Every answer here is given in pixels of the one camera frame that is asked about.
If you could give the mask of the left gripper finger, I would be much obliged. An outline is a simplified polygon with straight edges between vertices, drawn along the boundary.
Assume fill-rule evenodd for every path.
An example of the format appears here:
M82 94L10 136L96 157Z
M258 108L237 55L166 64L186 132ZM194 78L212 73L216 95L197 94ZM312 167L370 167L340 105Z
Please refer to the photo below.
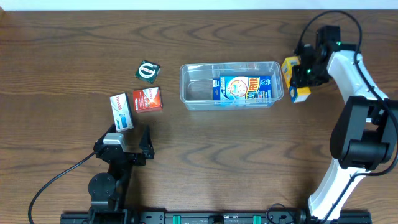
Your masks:
M155 156L154 147L150 136L150 127L146 126L144 134L141 137L139 148L146 159L153 159Z
M109 129L104 133L104 136L106 136L108 133L115 133L116 132L116 125L112 124Z

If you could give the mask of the white Panadol box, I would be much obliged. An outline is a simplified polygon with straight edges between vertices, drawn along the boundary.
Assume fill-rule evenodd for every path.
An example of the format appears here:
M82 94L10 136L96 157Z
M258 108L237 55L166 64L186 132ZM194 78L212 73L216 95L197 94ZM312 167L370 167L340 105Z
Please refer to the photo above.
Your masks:
M114 124L117 132L127 131L134 128L129 100L126 93L110 97Z

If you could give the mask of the yellow cough syrup box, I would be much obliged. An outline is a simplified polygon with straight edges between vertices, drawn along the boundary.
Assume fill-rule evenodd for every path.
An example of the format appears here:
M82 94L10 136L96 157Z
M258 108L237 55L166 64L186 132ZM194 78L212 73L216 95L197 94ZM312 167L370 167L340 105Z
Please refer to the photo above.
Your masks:
M305 101L310 96L311 91L309 87L296 88L290 84L295 65L300 65L299 57L287 57L282 64L282 74L292 103L299 103Z

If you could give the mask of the blue fever patch box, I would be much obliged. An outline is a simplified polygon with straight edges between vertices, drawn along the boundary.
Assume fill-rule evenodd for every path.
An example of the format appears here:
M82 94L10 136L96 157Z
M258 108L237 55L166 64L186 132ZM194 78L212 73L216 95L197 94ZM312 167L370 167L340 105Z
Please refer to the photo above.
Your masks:
M265 100L274 96L270 76L220 76L213 79L214 100Z

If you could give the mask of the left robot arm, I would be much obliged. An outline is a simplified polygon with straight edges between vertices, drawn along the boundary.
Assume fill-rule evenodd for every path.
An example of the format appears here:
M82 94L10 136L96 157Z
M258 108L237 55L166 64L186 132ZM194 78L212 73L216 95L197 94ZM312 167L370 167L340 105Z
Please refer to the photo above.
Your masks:
M150 138L150 127L146 126L139 143L141 152L127 152L124 135L109 129L95 142L95 156L109 164L107 172L96 174L88 184L91 195L89 224L139 223L137 213L124 207L132 168L144 166L153 159L155 152Z

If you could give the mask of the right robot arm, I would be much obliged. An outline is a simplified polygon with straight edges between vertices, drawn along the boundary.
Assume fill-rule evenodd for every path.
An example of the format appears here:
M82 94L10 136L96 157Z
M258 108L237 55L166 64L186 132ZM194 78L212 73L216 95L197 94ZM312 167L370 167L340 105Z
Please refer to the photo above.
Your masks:
M370 223L368 213L344 212L343 205L365 177L385 175L397 164L397 101L377 87L359 48L341 41L338 26L323 26L315 45L300 41L282 65L294 103L330 80L345 103L330 137L330 166L297 223Z

